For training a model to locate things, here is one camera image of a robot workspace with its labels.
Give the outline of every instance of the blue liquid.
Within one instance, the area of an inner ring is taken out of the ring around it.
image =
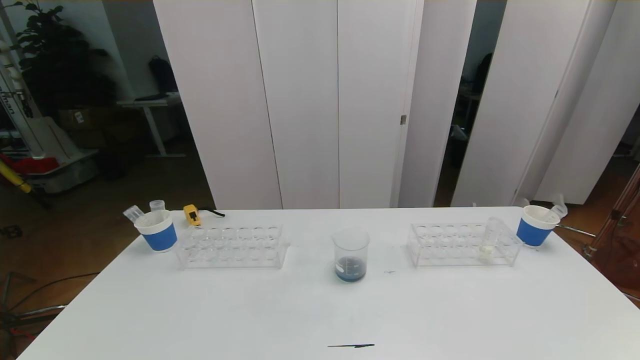
[[[345,256],[335,263],[335,275],[346,282],[356,282],[367,272],[367,264],[354,256]]]

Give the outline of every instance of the white door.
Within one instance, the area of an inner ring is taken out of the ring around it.
[[[338,0],[341,208],[397,202],[423,4]]]
[[[339,207],[337,0],[254,0],[282,206]]]
[[[424,4],[398,204],[402,208],[433,205],[475,11],[476,0]]]
[[[282,208],[251,0],[154,6],[216,205]]]
[[[618,1],[569,125],[538,188],[583,204],[640,102],[640,3]]]
[[[508,1],[452,206],[510,205],[589,1]]]

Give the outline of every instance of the red object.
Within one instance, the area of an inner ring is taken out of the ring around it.
[[[60,167],[56,158],[24,158],[18,161],[12,161],[10,158],[0,154],[0,159],[20,175],[43,174]]]

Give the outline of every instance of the white desk leg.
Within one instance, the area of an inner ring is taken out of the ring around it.
[[[145,111],[145,117],[147,118],[147,122],[149,123],[149,128],[151,128],[151,135],[154,137],[154,142],[156,143],[156,147],[158,148],[159,154],[157,155],[148,155],[151,158],[183,158],[185,154],[167,154],[164,149],[164,143],[162,142],[162,138],[160,137],[160,132],[158,131],[158,127],[156,126],[156,120],[154,119],[154,114],[151,112],[151,109],[148,106],[143,108]]]

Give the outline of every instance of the small plastic container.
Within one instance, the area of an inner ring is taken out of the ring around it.
[[[137,205],[131,206],[129,209],[126,209],[123,214],[134,224],[139,217],[144,215],[142,210]]]
[[[176,255],[182,268],[282,268],[289,244],[282,226],[191,226]]]
[[[149,210],[157,211],[157,210],[165,210],[164,208],[164,200],[153,200],[149,202]]]
[[[331,236],[334,244],[335,274],[340,280],[356,282],[367,273],[369,234],[362,229],[350,228]]]
[[[513,266],[522,241],[499,218],[485,223],[412,224],[407,249],[423,266]]]

